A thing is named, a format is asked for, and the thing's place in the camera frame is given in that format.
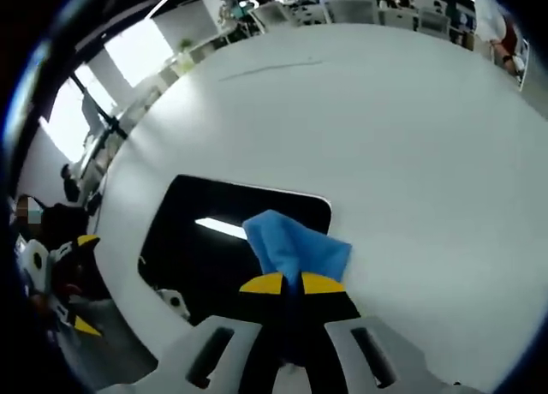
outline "chair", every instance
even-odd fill
[[[521,83],[521,96],[548,120],[548,71],[533,49],[529,49],[527,67]]]
[[[439,39],[449,40],[450,18],[439,14],[433,9],[419,10],[419,28],[417,31],[438,37]]]
[[[253,17],[262,33],[268,33],[278,28],[299,26],[299,22],[293,14],[278,2],[263,4],[254,10],[250,10],[249,14]]]
[[[384,26],[414,30],[414,16],[412,14],[400,9],[386,9],[380,13],[384,17]]]
[[[328,24],[379,24],[375,0],[326,0],[323,5]]]

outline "table surface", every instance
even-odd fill
[[[98,267],[158,357],[189,325],[137,261],[173,178],[318,195],[354,246],[359,310],[438,377],[489,391],[547,307],[547,141],[504,72],[450,42],[370,25],[269,33],[208,57],[135,127],[103,181]]]

